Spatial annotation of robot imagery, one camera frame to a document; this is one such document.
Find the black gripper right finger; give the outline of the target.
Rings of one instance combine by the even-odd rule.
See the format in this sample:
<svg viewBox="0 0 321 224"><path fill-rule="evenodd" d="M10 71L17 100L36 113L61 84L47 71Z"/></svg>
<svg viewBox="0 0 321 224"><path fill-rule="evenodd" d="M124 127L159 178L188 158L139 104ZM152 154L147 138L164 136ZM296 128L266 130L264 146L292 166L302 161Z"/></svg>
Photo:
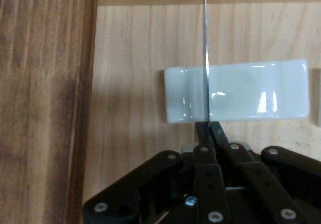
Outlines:
<svg viewBox="0 0 321 224"><path fill-rule="evenodd" d="M244 187L250 204L267 223L320 223L320 161L279 146L260 154L228 142L219 122L211 123L224 181Z"/></svg>

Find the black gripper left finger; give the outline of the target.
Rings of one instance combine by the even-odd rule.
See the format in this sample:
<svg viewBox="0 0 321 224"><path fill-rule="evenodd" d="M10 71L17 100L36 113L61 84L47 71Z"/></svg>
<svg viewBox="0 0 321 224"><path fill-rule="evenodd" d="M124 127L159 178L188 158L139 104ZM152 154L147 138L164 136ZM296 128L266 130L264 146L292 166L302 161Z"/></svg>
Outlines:
<svg viewBox="0 0 321 224"><path fill-rule="evenodd" d="M85 223L229 223L218 153L228 143L219 122L195 124L190 152L162 151L89 199Z"/></svg>

